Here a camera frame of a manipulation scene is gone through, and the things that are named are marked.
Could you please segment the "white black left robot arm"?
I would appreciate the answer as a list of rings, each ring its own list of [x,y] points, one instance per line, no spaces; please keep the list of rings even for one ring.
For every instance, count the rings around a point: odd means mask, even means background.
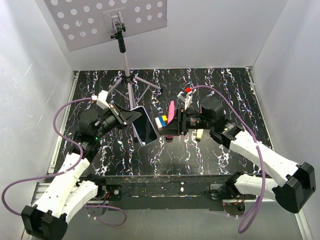
[[[114,128],[131,124],[141,113],[116,104],[100,105],[101,110],[89,108],[79,114],[78,129],[63,165],[42,196],[25,206],[21,218],[25,231],[41,240],[61,240],[71,219],[91,199],[106,196],[105,180],[93,174],[80,180],[101,146],[100,139]]]

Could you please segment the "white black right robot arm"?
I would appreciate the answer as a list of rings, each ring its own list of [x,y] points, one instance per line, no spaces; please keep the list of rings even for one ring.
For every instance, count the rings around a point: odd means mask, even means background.
[[[268,178],[237,172],[225,183],[227,195],[264,196],[288,212],[297,214],[316,191],[315,169],[307,162],[298,164],[254,140],[247,130],[226,118],[224,107],[215,97],[205,97],[200,110],[177,108],[172,120],[160,130],[164,136],[186,135],[189,130],[209,130],[218,144],[259,166]]]

